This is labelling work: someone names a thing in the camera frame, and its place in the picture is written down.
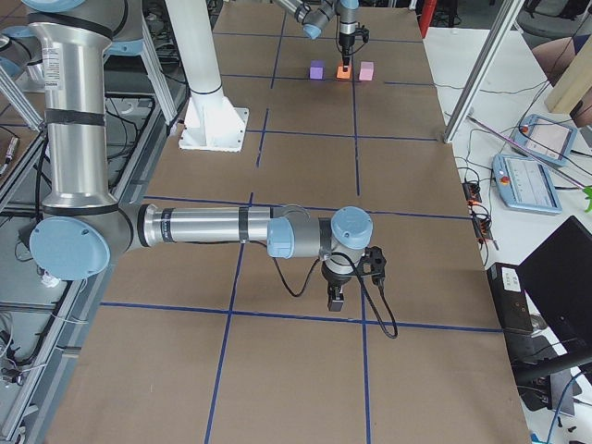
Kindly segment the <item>orange foam cube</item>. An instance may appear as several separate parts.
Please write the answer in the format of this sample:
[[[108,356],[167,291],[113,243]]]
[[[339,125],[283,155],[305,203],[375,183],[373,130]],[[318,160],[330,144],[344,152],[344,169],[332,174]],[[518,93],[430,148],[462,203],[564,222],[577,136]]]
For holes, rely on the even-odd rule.
[[[350,80],[352,78],[352,68],[339,64],[336,72],[336,79],[339,81]]]

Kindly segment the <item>pink foam cube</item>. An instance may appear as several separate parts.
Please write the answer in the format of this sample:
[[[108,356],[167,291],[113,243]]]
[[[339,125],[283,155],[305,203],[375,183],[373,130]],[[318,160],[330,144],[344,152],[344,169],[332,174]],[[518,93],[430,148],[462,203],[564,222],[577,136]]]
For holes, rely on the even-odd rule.
[[[371,81],[374,77],[375,65],[371,61],[362,61],[359,69],[359,81]]]

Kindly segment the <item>purple foam cube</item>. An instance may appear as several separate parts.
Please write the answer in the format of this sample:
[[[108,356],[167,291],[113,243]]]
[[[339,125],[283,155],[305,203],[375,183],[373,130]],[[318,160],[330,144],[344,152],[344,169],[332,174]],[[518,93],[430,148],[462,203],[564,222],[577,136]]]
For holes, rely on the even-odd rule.
[[[309,66],[309,79],[322,80],[324,78],[325,63],[323,60],[312,60]]]

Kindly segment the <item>brown paper table cover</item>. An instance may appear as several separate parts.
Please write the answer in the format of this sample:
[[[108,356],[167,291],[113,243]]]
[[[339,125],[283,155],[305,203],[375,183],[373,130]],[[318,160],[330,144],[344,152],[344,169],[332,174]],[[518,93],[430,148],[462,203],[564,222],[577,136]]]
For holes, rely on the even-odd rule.
[[[525,443],[528,428],[416,19],[364,9],[369,82],[335,79],[276,6],[215,27],[224,90],[249,108],[237,153],[166,142],[160,207],[356,205],[387,258],[399,336],[356,282],[340,312],[307,259],[257,245],[161,244],[124,255],[46,435],[49,443]],[[325,63],[309,79],[312,60]]]

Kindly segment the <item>black orange connector strip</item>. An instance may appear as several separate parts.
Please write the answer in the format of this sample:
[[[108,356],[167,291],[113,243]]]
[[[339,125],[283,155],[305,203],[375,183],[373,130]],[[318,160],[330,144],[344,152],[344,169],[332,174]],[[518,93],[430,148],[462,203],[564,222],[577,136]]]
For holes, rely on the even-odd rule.
[[[465,180],[462,183],[462,190],[477,241],[480,244],[484,244],[486,241],[492,241],[492,217],[489,210],[482,203],[480,185],[476,180]]]

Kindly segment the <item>black box with label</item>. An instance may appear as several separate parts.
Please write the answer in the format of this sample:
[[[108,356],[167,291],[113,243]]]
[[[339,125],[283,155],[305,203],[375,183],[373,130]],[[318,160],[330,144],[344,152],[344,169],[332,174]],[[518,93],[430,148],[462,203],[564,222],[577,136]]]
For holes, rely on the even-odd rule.
[[[532,334],[530,313],[516,266],[494,263],[487,270],[487,280],[501,328],[516,334]]]

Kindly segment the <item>blue teach pendant near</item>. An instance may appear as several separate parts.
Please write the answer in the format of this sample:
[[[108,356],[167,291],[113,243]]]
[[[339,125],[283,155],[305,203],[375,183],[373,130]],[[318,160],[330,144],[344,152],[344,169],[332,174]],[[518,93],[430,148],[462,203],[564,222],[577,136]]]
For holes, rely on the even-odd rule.
[[[558,215],[562,211],[549,170],[523,156],[496,154],[492,170],[498,193],[513,210]]]

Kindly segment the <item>blue teach pendant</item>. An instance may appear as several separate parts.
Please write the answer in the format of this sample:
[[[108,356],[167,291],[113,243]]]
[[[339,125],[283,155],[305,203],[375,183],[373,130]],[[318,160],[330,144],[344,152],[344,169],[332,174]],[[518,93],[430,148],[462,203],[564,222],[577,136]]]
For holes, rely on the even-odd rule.
[[[558,215],[562,211],[549,170],[523,156],[496,154],[492,170],[498,193],[513,210]]]
[[[512,139],[525,150],[556,167],[568,162],[578,130],[538,114],[525,117],[512,133]]]

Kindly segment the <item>black laptop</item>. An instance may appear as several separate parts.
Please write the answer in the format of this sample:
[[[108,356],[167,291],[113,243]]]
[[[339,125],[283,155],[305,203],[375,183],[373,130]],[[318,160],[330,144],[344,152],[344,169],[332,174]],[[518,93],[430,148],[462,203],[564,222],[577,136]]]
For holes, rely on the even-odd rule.
[[[568,217],[518,266],[520,283],[561,340],[591,343],[591,233]]]

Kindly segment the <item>blue teach pendant far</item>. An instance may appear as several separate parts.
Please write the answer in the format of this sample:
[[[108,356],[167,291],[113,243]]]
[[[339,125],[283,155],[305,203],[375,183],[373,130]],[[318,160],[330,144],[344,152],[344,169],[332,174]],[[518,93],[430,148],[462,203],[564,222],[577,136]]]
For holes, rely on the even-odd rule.
[[[525,117],[512,133],[512,139],[525,150],[556,167],[568,162],[578,130],[538,114]]]

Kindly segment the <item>wooden beam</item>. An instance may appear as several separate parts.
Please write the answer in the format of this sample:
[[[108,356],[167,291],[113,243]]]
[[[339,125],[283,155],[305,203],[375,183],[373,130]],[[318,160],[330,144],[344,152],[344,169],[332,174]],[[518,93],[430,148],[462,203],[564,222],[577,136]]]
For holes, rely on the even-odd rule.
[[[549,112],[570,114],[579,126],[591,123],[591,35],[544,43],[536,59],[553,89],[545,99]]]

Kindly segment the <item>aluminium diagonal frame bar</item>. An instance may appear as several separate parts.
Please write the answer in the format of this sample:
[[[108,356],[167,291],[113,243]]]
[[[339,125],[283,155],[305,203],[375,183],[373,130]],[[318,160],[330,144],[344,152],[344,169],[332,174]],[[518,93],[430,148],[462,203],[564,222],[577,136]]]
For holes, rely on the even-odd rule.
[[[523,4],[520,0],[506,0],[502,3],[443,133],[445,143],[453,141],[459,127],[468,117],[475,96]]]

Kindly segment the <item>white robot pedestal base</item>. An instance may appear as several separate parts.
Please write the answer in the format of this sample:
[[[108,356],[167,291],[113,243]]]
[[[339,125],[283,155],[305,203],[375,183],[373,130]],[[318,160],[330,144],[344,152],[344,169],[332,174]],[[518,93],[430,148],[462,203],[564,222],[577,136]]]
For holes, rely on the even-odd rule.
[[[206,3],[171,0],[166,8],[191,94],[179,147],[236,153],[249,110],[234,107],[224,93]]]

